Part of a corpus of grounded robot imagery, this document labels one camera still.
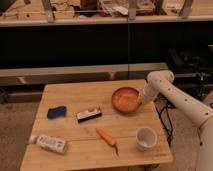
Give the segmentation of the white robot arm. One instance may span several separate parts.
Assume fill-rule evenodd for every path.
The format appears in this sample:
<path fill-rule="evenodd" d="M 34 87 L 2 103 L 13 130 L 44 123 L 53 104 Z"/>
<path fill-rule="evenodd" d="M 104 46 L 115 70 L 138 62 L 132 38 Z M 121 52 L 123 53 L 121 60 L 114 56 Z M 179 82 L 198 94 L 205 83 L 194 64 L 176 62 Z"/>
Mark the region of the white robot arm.
<path fill-rule="evenodd" d="M 152 71 L 140 91 L 142 104 L 154 101 L 158 94 L 166 97 L 181 110 L 198 128 L 200 142 L 196 171 L 213 171 L 213 109 L 173 85 L 170 70 Z"/>

